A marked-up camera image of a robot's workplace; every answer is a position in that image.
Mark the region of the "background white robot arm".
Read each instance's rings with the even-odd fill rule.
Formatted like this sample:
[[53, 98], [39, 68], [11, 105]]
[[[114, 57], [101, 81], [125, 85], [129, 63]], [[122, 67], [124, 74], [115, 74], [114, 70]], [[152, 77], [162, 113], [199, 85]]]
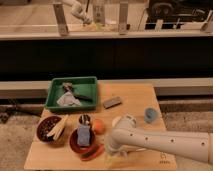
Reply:
[[78, 0], [61, 0], [63, 4], [71, 8], [71, 14], [77, 19], [81, 20], [84, 24], [89, 25], [91, 19], [86, 15], [83, 10], [82, 4]]

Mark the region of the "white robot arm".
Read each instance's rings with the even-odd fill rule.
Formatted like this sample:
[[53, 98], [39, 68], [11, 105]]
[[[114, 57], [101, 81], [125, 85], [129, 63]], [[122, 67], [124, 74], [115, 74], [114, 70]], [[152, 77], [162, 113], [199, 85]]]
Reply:
[[213, 165], [213, 133], [153, 131], [136, 127], [131, 115], [122, 116], [105, 138], [105, 150], [114, 155], [124, 146], [178, 155]]

